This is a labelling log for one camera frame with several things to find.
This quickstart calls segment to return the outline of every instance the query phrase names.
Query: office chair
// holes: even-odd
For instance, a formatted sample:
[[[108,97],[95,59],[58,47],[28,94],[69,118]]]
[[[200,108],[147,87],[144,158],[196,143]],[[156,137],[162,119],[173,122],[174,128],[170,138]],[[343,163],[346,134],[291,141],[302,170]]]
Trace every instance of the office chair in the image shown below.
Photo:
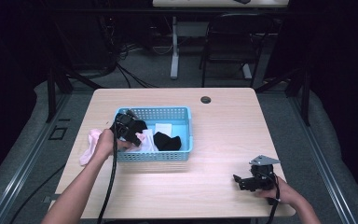
[[[264,14],[226,13],[214,17],[208,24],[200,59],[201,87],[205,86],[207,62],[238,63],[240,70],[253,63],[253,87],[263,42],[272,26],[273,19]]]

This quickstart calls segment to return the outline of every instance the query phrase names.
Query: gray carpet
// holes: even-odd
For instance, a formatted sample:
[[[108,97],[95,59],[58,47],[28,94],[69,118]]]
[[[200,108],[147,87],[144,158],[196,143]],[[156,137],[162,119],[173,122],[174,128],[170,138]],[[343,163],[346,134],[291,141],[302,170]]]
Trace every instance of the gray carpet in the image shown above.
[[[159,87],[199,87],[200,46],[198,41],[186,40],[180,48],[180,55],[179,78],[176,80],[170,79],[172,59],[170,53],[160,55],[153,51],[137,49],[130,52],[125,60],[120,61],[120,64],[138,78]],[[267,58],[268,52],[264,56],[264,63],[267,62]],[[235,73],[235,69],[211,66],[208,71],[212,76],[219,77],[222,74],[226,75],[225,73],[228,71]],[[261,68],[258,71],[261,75],[258,77],[256,85],[261,84],[264,70]],[[133,79],[130,77],[129,79],[133,88],[141,88]],[[93,81],[107,88],[128,88],[125,78],[118,70],[108,76],[94,78]],[[92,90],[83,83],[74,79],[71,82],[75,87],[73,94],[62,95],[57,91],[58,98],[61,99],[60,104],[63,106],[60,107],[55,120],[49,125],[45,123],[48,117],[47,85],[42,83],[35,89],[38,101],[34,113],[0,168],[0,204],[2,204],[2,196],[10,186],[13,175],[21,168],[41,133],[45,134],[45,141],[42,141],[40,145],[40,153],[37,154],[31,172],[26,176],[26,181],[19,186],[20,192],[13,195],[13,203],[7,204],[4,209],[6,212],[0,211],[2,212],[0,213],[0,223],[9,223],[29,195],[66,162],[92,95]],[[249,85],[249,81],[207,80],[206,83],[207,87],[247,87]],[[332,194],[315,162],[312,145],[304,131],[302,121],[297,116],[298,111],[293,103],[296,104],[296,99],[286,98],[281,87],[258,94],[258,99],[289,184],[309,199],[322,223],[342,223],[342,217],[335,206]],[[334,128],[324,113],[319,99],[314,94],[310,97],[310,123],[310,130],[317,139],[320,150],[342,190],[345,202],[348,203],[348,207],[353,213],[353,220],[349,223],[355,221],[358,223],[358,186],[353,180],[351,172],[340,159],[339,143]],[[58,131],[50,136],[54,128]],[[61,137],[63,130],[66,131],[62,140],[51,140],[51,138]],[[54,193],[60,176],[61,172],[58,172],[31,198],[17,216],[15,223],[40,222],[48,210],[49,197]],[[259,223],[266,221],[266,219],[261,219]],[[194,223],[242,222],[243,220],[225,219],[198,220]],[[82,220],[81,223],[95,223],[95,220]],[[299,219],[297,215],[276,217],[274,223],[299,223]]]

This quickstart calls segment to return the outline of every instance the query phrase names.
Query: blue plastic basket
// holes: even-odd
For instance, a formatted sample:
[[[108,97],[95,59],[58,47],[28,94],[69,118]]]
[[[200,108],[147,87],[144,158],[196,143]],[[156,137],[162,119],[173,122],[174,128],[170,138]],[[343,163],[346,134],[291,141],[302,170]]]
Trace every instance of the blue plastic basket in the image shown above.
[[[126,107],[117,113],[131,110],[138,119],[143,120],[148,129],[155,131],[156,123],[170,123],[172,137],[179,136],[182,146],[179,150],[155,152],[123,152],[117,153],[117,161],[187,161],[193,149],[193,133],[191,127],[191,112],[187,106],[167,107]]]

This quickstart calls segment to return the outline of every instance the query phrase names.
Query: light wood tabletop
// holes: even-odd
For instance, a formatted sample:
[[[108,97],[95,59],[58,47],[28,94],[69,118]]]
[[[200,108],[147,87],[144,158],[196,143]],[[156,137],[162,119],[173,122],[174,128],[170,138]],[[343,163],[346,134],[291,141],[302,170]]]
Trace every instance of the light wood tabletop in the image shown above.
[[[234,0],[153,0],[154,7],[287,7],[289,0],[251,0],[242,4]]]
[[[204,104],[203,96],[211,98]],[[253,89],[111,89],[94,92],[56,189],[61,194],[83,169],[91,129],[112,125],[121,107],[188,106],[193,150],[188,161],[119,162],[104,218],[268,217],[271,206],[240,190],[233,175],[252,177],[249,161],[258,155],[279,159]],[[98,217],[109,185],[110,157],[98,175],[82,218]],[[284,179],[280,164],[274,172]],[[276,217],[295,210],[280,204]]]

